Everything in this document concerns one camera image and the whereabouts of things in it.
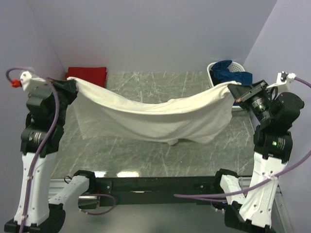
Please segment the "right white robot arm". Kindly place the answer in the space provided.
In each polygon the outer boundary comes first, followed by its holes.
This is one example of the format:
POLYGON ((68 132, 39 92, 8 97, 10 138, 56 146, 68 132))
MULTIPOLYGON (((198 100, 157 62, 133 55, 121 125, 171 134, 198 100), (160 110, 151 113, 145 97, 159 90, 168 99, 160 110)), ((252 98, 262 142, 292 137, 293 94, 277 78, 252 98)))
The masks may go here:
POLYGON ((293 148, 289 129, 299 117, 304 101, 291 92, 278 93, 265 81, 251 85, 229 84, 235 102, 259 121, 254 143, 254 168, 250 190, 241 192, 235 172, 220 169, 213 188, 228 194, 225 225, 246 233, 273 233, 271 212, 278 186, 277 174, 284 171, 293 148))

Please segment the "cream white t shirt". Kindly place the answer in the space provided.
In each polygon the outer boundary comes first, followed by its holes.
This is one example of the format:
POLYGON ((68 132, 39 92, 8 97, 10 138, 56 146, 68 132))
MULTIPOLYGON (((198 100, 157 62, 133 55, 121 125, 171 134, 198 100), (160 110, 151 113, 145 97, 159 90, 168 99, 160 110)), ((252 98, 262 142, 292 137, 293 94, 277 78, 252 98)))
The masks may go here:
POLYGON ((128 100, 87 81, 75 81, 72 103, 84 139, 118 136, 174 145, 179 139, 212 141, 230 123, 234 99, 228 83, 159 104, 128 100))

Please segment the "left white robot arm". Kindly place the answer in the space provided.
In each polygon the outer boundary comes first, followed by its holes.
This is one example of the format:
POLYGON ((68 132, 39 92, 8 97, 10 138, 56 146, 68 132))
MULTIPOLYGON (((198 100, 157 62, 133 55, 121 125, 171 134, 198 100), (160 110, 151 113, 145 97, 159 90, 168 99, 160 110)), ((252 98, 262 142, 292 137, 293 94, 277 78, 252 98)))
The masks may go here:
POLYGON ((94 172, 79 170, 69 184, 49 198, 50 178, 64 134, 67 108, 77 94, 74 80, 52 81, 29 92, 26 102, 29 112, 21 134, 20 201, 14 218, 4 225, 6 233, 57 233, 66 213, 78 208, 79 197, 96 192, 94 172))

